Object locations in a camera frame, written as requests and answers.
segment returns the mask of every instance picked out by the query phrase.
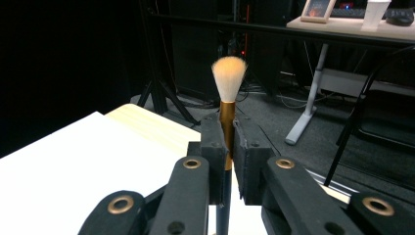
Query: white table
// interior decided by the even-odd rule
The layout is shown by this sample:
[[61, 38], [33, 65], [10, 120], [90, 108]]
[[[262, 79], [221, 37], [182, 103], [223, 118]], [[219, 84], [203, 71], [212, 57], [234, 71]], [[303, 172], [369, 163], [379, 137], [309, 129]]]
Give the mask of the white table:
[[[323, 32], [341, 33], [347, 38], [350, 35], [380, 37], [387, 39], [413, 40], [415, 44], [415, 23], [409, 27], [395, 26], [381, 21], [376, 29], [362, 29], [363, 19], [330, 18], [327, 23], [306, 23], [300, 18], [287, 23], [287, 27], [296, 29], [315, 30]], [[357, 96], [360, 92], [365, 76], [348, 72], [324, 70], [324, 63], [329, 45], [323, 44], [319, 61], [314, 72], [305, 111], [287, 135], [285, 142], [289, 145], [297, 144], [303, 131], [307, 127], [317, 108], [314, 106], [317, 91], [324, 88], [346, 95]]]

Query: chair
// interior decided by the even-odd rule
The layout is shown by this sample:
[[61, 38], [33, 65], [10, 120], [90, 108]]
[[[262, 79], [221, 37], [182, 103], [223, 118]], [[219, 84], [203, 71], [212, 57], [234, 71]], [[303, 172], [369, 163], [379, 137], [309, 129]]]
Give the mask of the chair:
[[[390, 89], [381, 90], [379, 84]], [[415, 46], [387, 55], [367, 77], [338, 139], [325, 186], [329, 186], [352, 133], [383, 145], [415, 150]]]

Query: table leg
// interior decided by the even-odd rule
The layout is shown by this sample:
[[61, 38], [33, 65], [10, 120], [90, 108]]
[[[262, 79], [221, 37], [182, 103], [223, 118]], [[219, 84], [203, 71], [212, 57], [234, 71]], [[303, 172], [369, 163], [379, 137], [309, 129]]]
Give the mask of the table leg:
[[323, 47], [321, 48], [320, 58], [318, 59], [317, 68], [315, 69], [314, 77], [312, 79], [311, 88], [308, 94], [308, 100], [307, 100], [307, 105], [305, 107], [305, 111], [304, 113], [302, 113], [301, 117], [299, 118], [299, 120], [294, 125], [294, 127], [291, 129], [290, 133], [287, 135], [285, 139], [285, 142], [289, 145], [295, 145], [297, 143], [300, 136], [302, 135], [302, 132], [305, 130], [309, 121], [311, 120], [312, 116], [317, 110], [317, 108], [314, 107], [314, 100], [315, 100], [315, 96], [317, 94], [317, 90], [320, 84], [321, 71], [323, 70], [323, 67], [324, 67], [324, 61], [326, 60], [326, 54], [327, 54], [328, 47], [329, 47], [328, 44], [323, 44]]

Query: picture frame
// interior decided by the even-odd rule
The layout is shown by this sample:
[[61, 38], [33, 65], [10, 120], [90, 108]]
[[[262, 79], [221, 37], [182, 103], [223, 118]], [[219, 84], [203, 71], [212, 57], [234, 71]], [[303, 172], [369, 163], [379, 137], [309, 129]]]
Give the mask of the picture frame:
[[336, 0], [307, 0], [300, 20], [302, 22], [325, 24], [332, 14]]

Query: brush handle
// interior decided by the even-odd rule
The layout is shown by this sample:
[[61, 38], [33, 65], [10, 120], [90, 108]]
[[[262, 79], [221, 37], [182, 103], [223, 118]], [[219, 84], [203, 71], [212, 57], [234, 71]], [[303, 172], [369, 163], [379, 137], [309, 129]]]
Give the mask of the brush handle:
[[216, 206], [216, 235], [227, 235], [231, 211], [232, 170], [225, 170], [223, 205]]
[[229, 152], [226, 156], [225, 170], [232, 169], [233, 142], [235, 135], [235, 127], [233, 120], [235, 118], [235, 102], [220, 102], [219, 120], [222, 124], [225, 144]]
[[219, 121], [222, 125], [225, 144], [229, 152], [226, 156], [225, 178], [223, 182], [223, 202], [216, 207], [216, 234], [227, 235], [232, 194], [232, 157], [235, 127], [235, 102], [220, 102]]

